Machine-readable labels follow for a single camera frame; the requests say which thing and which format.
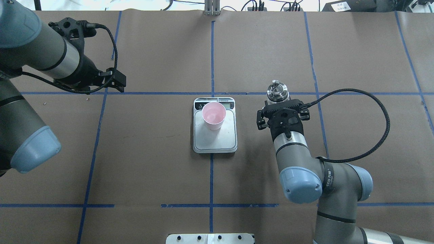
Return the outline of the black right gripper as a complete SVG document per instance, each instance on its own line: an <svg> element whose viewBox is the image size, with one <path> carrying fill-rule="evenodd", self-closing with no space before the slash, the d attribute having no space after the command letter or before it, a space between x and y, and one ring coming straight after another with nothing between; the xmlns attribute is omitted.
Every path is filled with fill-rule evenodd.
<svg viewBox="0 0 434 244"><path fill-rule="evenodd" d="M302 121L310 120L309 112L310 103L305 104L301 100L298 101L298 113L294 109L281 108L278 109L268 120L268 124L264 119L262 110L256 113L256 126L258 130L263 130L269 126L270 133L273 138L284 134L285 137L291 138L292 132L298 132L304 135Z"/></svg>

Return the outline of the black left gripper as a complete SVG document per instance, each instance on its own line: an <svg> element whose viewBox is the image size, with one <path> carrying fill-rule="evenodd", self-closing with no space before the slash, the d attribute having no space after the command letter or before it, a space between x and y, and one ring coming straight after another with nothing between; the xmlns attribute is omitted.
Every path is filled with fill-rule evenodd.
<svg viewBox="0 0 434 244"><path fill-rule="evenodd" d="M103 88L115 88L123 93L126 87L126 75L117 69L110 70L111 75L101 76L101 71L86 55L80 58L80 64L74 72L73 89L77 92L96 92Z"/></svg>

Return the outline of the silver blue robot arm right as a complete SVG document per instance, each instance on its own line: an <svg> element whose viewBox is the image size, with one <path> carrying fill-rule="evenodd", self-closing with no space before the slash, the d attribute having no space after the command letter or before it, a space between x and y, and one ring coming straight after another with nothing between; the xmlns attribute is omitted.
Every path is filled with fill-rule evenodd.
<svg viewBox="0 0 434 244"><path fill-rule="evenodd" d="M373 180L364 168L311 156L302 120L309 113L298 99L271 103L257 112L259 130L269 128L285 197L319 201L315 244L425 244L426 241L356 225L357 203L369 198Z"/></svg>

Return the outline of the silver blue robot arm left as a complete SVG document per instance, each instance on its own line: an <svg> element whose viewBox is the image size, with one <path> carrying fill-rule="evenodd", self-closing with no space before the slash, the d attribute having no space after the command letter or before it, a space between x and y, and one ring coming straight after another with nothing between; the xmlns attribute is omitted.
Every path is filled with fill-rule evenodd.
<svg viewBox="0 0 434 244"><path fill-rule="evenodd" d="M113 66L96 67L85 39L104 30L113 45ZM1 176L25 174L61 151L61 143L28 102L18 80L34 78L63 92L90 95L105 88L124 92L114 34L102 23L62 20L45 23L17 0L1 1Z"/></svg>

